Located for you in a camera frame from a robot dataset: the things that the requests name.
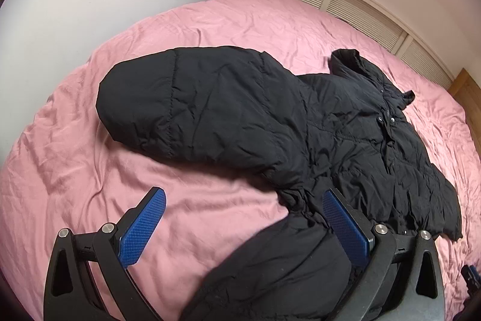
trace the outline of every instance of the wrinkled fabric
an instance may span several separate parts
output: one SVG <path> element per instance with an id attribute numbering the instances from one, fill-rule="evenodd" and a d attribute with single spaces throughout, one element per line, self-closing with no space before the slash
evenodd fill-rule
<path id="1" fill-rule="evenodd" d="M 403 112 L 461 205 L 463 238 L 436 240 L 451 321 L 467 298 L 461 267 L 481 268 L 481 163 L 463 108 L 374 40 L 299 0 L 209 0 L 146 18 L 103 43 L 52 92 L 0 169 L 0 267 L 33 319 L 42 319 L 58 230 L 81 233 L 116 222 L 152 185 L 165 189 L 168 206 L 129 269 L 165 321 L 179 319 L 210 270 L 287 215 L 259 177 L 154 161 L 113 141 L 99 121 L 99 83 L 116 63 L 180 46 L 218 45 L 266 51 L 294 74 L 329 73 L 333 50 L 357 48 L 399 89 L 415 92 Z M 122 319 L 96 264 L 92 268 L 109 312 Z"/>
<path id="2" fill-rule="evenodd" d="M 114 140 L 260 175 L 290 212 L 212 271 L 181 319 L 327 315 L 351 271 L 321 214 L 333 185 L 398 234 L 461 237 L 455 189 L 402 112 L 414 93 L 356 50 L 334 51 L 329 68 L 296 77 L 266 52 L 175 48 L 119 63 L 100 83 Z"/>

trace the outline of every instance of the blue rubber finger pad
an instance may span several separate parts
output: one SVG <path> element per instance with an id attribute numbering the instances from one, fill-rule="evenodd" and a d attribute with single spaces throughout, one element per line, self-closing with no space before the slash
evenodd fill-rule
<path id="1" fill-rule="evenodd" d="M 145 245 L 164 214 L 166 202 L 165 192 L 159 188 L 120 239 L 118 257 L 124 268 L 139 260 Z"/>
<path id="2" fill-rule="evenodd" d="M 324 193 L 322 210 L 351 263 L 365 267 L 369 262 L 369 242 L 330 190 Z"/>

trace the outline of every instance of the silver bolt head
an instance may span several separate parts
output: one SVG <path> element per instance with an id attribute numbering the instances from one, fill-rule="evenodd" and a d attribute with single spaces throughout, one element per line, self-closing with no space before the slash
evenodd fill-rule
<path id="1" fill-rule="evenodd" d="M 59 231 L 59 237 L 60 238 L 65 238 L 67 235 L 68 235 L 68 229 L 66 227 Z"/>
<path id="2" fill-rule="evenodd" d="M 429 233 L 429 231 L 421 230 L 421 231 L 419 232 L 419 234 L 420 234 L 421 237 L 424 238 L 424 239 L 430 239 L 430 238 L 431 238 L 431 234 Z"/>
<path id="3" fill-rule="evenodd" d="M 111 233 L 112 231 L 114 231 L 114 224 L 113 223 L 106 223 L 105 225 L 102 226 L 102 231 L 104 233 Z"/>
<path id="4" fill-rule="evenodd" d="M 376 230 L 376 232 L 379 233 L 379 234 L 386 234 L 388 232 L 388 228 L 384 225 L 381 225 L 381 224 L 376 225 L 374 227 L 374 230 Z"/>

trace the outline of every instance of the bed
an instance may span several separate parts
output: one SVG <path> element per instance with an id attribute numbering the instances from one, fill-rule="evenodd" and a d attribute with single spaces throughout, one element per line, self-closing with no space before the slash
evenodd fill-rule
<path id="1" fill-rule="evenodd" d="M 481 256 L 481 163 L 463 108 L 374 39 L 301 0 L 208 0 L 149 17 L 101 45 L 56 88 L 0 172 L 0 268 L 33 319 L 42 319 L 45 276 L 59 229 L 89 232 L 116 222 L 151 186 L 165 190 L 168 207 L 129 270 L 166 321 L 179 317 L 208 271 L 286 216 L 276 193 L 258 179 L 154 161 L 114 142 L 98 119 L 99 82 L 114 64 L 178 46 L 218 45 L 267 51 L 294 74 L 328 73 L 333 50 L 356 48 L 402 91 L 415 92 L 405 114 L 431 161 L 455 186 L 462 211 L 463 239 L 436 241 L 446 319 L 452 319 L 467 296 L 461 267 L 479 267 Z M 105 303 L 121 319 L 95 267 Z"/>

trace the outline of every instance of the pink duvet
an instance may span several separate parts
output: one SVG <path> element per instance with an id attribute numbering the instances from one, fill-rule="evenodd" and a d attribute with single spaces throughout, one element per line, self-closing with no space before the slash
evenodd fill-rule
<path id="1" fill-rule="evenodd" d="M 32 317 L 42 319 L 58 230 L 96 231 L 116 222 L 152 186 L 165 189 L 167 209 L 131 273 L 166 321 L 179 317 L 209 270 L 287 214 L 263 183 L 215 167 L 155 162 L 114 142 L 99 122 L 99 82 L 115 63 L 178 46 L 217 45 L 267 51 L 294 74 L 328 73 L 331 51 L 356 48 L 402 91 L 414 90 L 405 114 L 461 204 L 464 238 L 436 241 L 446 319 L 452 319 L 467 296 L 461 266 L 481 267 L 481 165 L 464 111 L 375 41 L 298 0 L 209 0 L 147 18 L 98 48 L 56 88 L 0 172 L 0 268 Z M 97 269 L 94 274 L 110 312 L 121 318 Z"/>

